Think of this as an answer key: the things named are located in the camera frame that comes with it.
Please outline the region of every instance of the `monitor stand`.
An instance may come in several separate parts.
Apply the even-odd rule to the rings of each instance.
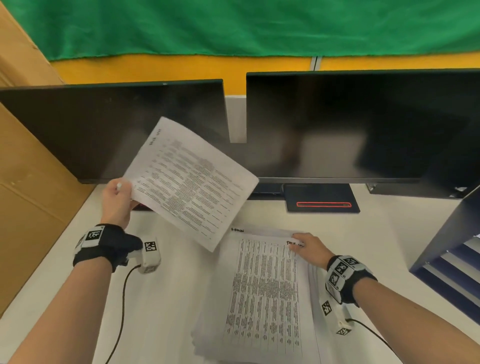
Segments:
[[[259,183],[249,200],[285,200],[288,212],[360,212],[347,183]]]

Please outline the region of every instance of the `hand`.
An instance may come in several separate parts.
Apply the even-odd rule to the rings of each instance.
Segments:
[[[328,248],[322,243],[322,241],[308,233],[296,233],[292,235],[292,238],[298,239],[305,243],[305,246],[289,245],[291,251],[300,255],[310,264],[327,270],[327,264],[330,258],[335,256]]]
[[[125,230],[130,221],[130,211],[138,205],[132,201],[132,184],[125,178],[111,180],[102,198],[102,219],[100,224],[118,225]]]

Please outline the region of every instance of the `green cloth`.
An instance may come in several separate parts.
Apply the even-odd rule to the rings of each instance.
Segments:
[[[346,56],[480,49],[479,0],[3,0],[53,61],[126,53]]]

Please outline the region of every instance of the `left hand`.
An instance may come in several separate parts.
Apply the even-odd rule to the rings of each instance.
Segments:
[[[125,178],[111,180],[103,190],[102,219],[100,224],[118,225],[126,229],[131,210],[138,205],[132,201],[132,184]]]

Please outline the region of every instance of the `paper sheet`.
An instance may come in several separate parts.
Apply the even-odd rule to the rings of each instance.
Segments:
[[[125,178],[132,198],[210,251],[258,178],[184,126],[162,117]]]
[[[308,264],[286,238],[227,236],[192,336],[206,358],[320,363]]]

